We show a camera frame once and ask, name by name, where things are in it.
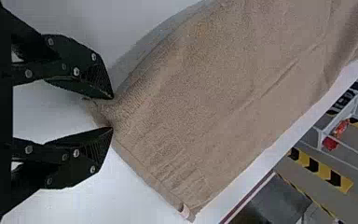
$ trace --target metal bracket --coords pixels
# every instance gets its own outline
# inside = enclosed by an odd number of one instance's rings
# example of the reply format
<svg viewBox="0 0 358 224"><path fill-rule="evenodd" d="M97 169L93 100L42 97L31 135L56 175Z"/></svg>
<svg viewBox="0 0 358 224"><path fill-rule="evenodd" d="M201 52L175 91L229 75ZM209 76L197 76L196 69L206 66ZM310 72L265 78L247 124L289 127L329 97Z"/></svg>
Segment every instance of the metal bracket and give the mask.
<svg viewBox="0 0 358 224"><path fill-rule="evenodd" d="M357 105L358 94L356 94L322 130L313 127L313 129L318 132L318 145L316 147L318 151L322 150L324 139L330 135L338 124L344 119L351 118L356 113Z"/></svg>

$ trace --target white surface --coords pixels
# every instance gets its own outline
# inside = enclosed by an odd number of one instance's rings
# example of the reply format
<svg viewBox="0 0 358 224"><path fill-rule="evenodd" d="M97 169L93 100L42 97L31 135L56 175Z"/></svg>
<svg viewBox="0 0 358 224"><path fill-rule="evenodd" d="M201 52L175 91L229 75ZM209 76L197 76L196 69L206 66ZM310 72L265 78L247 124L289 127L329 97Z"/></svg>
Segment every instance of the white surface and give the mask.
<svg viewBox="0 0 358 224"><path fill-rule="evenodd" d="M99 52L109 68L158 23L197 0L3 1L41 33L63 34ZM358 77L358 62L253 165L210 202L196 223L217 223ZM44 82L14 90L14 134L38 143L95 128L81 96ZM40 190L2 223L186 223L110 150L103 169L71 189Z"/></svg>

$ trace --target floor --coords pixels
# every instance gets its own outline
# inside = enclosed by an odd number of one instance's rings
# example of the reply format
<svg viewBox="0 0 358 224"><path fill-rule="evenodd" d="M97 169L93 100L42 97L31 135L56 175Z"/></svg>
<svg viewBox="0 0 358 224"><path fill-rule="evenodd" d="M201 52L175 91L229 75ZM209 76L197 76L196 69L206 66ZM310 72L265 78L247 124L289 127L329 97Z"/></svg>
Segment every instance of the floor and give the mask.
<svg viewBox="0 0 358 224"><path fill-rule="evenodd" d="M275 175L229 223L294 224L311 204L311 200ZM261 218L249 220L255 216L252 214Z"/></svg>
<svg viewBox="0 0 358 224"><path fill-rule="evenodd" d="M322 128L331 119L332 117L324 115L315 126ZM302 138L302 140L313 146L316 146L316 139L317 134L314 130L309 130ZM341 141L358 150L358 128L350 125L342 135ZM358 169L352 167L358 167L358 155L342 145L339 145L332 152L324 149L329 155L338 158L338 161L301 143L297 143L296 147L300 148L313 159L328 164L331 168L349 178L354 184L348 193L343 194L339 192L327 182L287 157L277 164L275 170L306 191L315 201L328 208L329 211L332 211L344 223L358 223Z"/></svg>

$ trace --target towel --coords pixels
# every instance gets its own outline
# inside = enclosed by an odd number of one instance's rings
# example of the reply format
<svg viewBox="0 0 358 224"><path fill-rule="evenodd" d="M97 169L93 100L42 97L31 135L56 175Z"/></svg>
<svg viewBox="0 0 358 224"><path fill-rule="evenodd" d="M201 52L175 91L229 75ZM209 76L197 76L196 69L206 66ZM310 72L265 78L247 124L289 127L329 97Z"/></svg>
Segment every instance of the towel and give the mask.
<svg viewBox="0 0 358 224"><path fill-rule="evenodd" d="M89 109L193 221L355 59L358 0L204 0L123 55L109 70L116 98Z"/></svg>

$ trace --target gray floor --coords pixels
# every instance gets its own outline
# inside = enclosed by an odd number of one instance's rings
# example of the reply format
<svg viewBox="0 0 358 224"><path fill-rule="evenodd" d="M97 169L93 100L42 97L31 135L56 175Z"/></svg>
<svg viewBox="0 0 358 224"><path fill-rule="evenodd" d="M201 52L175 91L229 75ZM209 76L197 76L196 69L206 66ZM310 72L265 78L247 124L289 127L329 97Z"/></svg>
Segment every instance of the gray floor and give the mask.
<svg viewBox="0 0 358 224"><path fill-rule="evenodd" d="M295 224L311 205L311 201L293 189L279 177L274 176L257 195L230 222ZM255 211L264 220L249 220Z"/></svg>
<svg viewBox="0 0 358 224"><path fill-rule="evenodd" d="M304 222L306 224L332 224L334 219L327 215L318 205L312 203L304 213Z"/></svg>
<svg viewBox="0 0 358 224"><path fill-rule="evenodd" d="M318 121L316 126L323 127L324 123L330 119L324 116ZM303 140L316 145L315 137L316 132L309 131ZM342 141L358 149L358 129L352 126L349 127L343 135ZM277 164L276 171L306 191L309 196L336 214L346 224L358 224L358 170L302 144L296 144L296 147L310 155L313 159L328 164L331 168L352 180L354 183L353 187L347 194L343 194L287 157ZM339 146L333 152L329 152L329 154L358 167L358 155L345 147Z"/></svg>

